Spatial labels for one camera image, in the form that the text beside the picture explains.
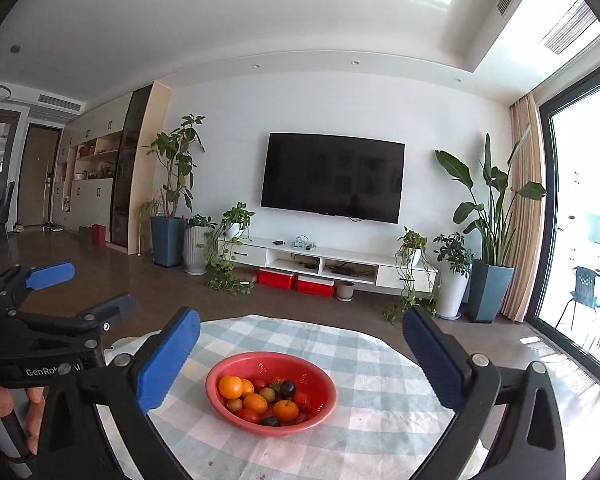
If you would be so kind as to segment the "large orange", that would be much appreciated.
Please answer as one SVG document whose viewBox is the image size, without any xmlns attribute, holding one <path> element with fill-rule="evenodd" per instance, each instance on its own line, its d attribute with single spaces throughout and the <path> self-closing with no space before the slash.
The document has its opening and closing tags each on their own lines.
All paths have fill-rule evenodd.
<svg viewBox="0 0 600 480">
<path fill-rule="evenodd" d="M 227 401 L 237 400 L 242 397 L 244 384 L 242 378 L 235 375 L 224 375 L 218 381 L 219 395 Z"/>
</svg>

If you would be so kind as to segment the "brown kiwi fruit back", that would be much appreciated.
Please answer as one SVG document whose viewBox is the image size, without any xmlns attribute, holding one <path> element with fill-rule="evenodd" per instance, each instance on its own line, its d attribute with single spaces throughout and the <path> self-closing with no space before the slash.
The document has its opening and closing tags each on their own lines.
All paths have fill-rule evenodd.
<svg viewBox="0 0 600 480">
<path fill-rule="evenodd" d="M 243 407 L 242 399 L 232 399 L 225 403 L 226 408 L 233 414 L 237 414 Z"/>
</svg>

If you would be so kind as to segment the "brown kiwi fruit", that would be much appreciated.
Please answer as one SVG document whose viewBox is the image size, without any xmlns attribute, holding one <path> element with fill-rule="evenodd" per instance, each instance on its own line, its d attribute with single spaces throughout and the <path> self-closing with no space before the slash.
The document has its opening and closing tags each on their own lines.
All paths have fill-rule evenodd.
<svg viewBox="0 0 600 480">
<path fill-rule="evenodd" d="M 237 414 L 243 407 L 242 399 L 232 399 L 225 403 L 226 408 L 233 414 Z"/>
<path fill-rule="evenodd" d="M 262 389 L 259 394 L 268 403 L 273 403 L 276 399 L 276 393 L 271 387 Z"/>
</svg>

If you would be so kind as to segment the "red tomato with stem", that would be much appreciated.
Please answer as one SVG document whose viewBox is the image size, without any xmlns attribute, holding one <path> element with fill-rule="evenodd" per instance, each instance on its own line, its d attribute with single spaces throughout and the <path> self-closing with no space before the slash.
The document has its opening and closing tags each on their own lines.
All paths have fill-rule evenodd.
<svg viewBox="0 0 600 480">
<path fill-rule="evenodd" d="M 270 385 L 266 380 L 262 378 L 252 378 L 251 382 L 255 392 L 260 392 L 264 388 L 268 388 Z"/>
</svg>

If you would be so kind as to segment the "dark plum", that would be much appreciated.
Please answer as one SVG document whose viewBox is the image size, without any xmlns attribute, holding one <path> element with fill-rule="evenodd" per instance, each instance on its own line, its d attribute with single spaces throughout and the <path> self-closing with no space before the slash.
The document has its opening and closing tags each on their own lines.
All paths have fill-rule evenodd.
<svg viewBox="0 0 600 480">
<path fill-rule="evenodd" d="M 262 426 L 267 426 L 267 427 L 279 427 L 280 420 L 276 416 L 268 416 L 268 417 L 262 418 L 260 420 L 260 424 Z"/>
<path fill-rule="evenodd" d="M 290 379 L 283 380 L 278 389 L 278 394 L 281 399 L 292 399 L 296 394 L 296 385 Z"/>
</svg>

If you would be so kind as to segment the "mandarin orange with stem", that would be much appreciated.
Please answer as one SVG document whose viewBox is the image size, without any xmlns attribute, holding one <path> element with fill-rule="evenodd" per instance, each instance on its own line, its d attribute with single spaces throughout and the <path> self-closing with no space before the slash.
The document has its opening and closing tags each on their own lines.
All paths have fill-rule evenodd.
<svg viewBox="0 0 600 480">
<path fill-rule="evenodd" d="M 273 415 L 281 424 L 294 422 L 300 415 L 298 405 L 289 399 L 279 400 L 273 405 Z"/>
</svg>

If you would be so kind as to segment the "small mandarin orange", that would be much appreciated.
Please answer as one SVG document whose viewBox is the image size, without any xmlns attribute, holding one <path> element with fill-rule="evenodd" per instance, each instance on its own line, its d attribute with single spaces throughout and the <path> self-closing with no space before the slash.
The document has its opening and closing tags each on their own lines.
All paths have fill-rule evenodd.
<svg viewBox="0 0 600 480">
<path fill-rule="evenodd" d="M 242 396 L 248 396 L 248 394 L 254 393 L 254 385 L 249 379 L 242 378 Z"/>
</svg>

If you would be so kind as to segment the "brown kiwi fruit front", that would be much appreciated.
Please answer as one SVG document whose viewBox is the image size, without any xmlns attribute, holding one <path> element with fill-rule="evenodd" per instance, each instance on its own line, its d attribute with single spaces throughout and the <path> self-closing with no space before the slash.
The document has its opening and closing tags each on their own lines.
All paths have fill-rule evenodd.
<svg viewBox="0 0 600 480">
<path fill-rule="evenodd" d="M 271 387 L 262 389 L 259 394 L 268 403 L 273 403 L 276 399 L 276 393 Z"/>
</svg>

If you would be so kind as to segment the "red strawberry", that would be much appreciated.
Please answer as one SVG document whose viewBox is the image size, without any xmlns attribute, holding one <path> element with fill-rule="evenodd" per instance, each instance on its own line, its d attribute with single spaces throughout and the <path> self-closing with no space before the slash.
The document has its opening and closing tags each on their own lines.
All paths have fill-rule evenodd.
<svg viewBox="0 0 600 480">
<path fill-rule="evenodd" d="M 305 391 L 297 391 L 292 402 L 298 406 L 300 412 L 309 413 L 311 411 L 311 398 Z"/>
<path fill-rule="evenodd" d="M 270 387 L 275 391 L 276 394 L 281 394 L 284 382 L 285 381 L 283 379 L 276 378 L 270 383 Z"/>
</svg>

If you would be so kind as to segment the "small red bin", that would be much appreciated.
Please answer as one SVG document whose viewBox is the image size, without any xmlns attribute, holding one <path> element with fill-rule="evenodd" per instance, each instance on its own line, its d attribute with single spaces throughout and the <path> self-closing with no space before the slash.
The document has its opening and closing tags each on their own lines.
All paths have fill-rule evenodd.
<svg viewBox="0 0 600 480">
<path fill-rule="evenodd" d="M 93 224 L 91 227 L 91 242 L 94 247 L 105 247 L 107 238 L 106 226 Z"/>
</svg>

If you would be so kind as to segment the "trailing plant on console right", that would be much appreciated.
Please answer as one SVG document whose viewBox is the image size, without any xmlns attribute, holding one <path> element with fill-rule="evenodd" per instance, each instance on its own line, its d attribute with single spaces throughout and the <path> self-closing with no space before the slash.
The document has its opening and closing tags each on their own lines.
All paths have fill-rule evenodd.
<svg viewBox="0 0 600 480">
<path fill-rule="evenodd" d="M 421 296 L 430 301 L 434 296 L 436 282 L 436 270 L 426 254 L 428 238 L 406 226 L 398 242 L 399 247 L 394 253 L 394 268 L 401 283 L 400 295 L 394 304 L 382 312 L 384 320 L 390 324 L 394 324 L 409 310 L 419 306 Z M 424 266 L 427 280 L 426 292 L 416 290 L 416 266 L 419 263 Z"/>
</svg>

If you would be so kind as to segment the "plant white ribbed pot left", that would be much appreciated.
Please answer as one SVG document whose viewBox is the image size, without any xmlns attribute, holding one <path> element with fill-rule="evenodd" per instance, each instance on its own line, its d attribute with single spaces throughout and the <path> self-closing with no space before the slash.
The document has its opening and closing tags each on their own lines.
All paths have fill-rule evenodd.
<svg viewBox="0 0 600 480">
<path fill-rule="evenodd" d="M 187 274 L 201 276 L 207 270 L 207 247 L 216 223 L 210 216 L 194 214 L 185 223 L 183 262 Z"/>
</svg>

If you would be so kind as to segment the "plant in white pot right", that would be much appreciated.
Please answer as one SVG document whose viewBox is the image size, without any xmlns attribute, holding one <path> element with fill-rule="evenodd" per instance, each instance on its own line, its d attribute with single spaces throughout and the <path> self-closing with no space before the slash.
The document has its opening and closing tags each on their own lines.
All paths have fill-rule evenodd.
<svg viewBox="0 0 600 480">
<path fill-rule="evenodd" d="M 466 246 L 465 237 L 459 232 L 439 235 L 434 239 L 440 285 L 437 292 L 437 317 L 456 320 L 460 316 L 460 304 L 465 296 L 474 254 Z"/>
</svg>

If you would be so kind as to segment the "red storage box right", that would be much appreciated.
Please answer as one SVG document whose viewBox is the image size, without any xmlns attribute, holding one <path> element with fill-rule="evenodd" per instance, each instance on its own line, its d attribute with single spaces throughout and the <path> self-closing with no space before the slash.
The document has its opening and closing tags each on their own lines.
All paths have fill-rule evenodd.
<svg viewBox="0 0 600 480">
<path fill-rule="evenodd" d="M 335 293 L 335 281 L 299 274 L 294 289 L 302 294 L 330 298 Z"/>
</svg>

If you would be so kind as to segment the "wall mounted black television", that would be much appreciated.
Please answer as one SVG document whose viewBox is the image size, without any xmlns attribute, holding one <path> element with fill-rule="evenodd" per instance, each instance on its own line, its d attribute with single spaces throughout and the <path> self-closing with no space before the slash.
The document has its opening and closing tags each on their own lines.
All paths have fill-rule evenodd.
<svg viewBox="0 0 600 480">
<path fill-rule="evenodd" d="M 404 155 L 398 142 L 272 132 L 261 205 L 396 224 Z"/>
</svg>

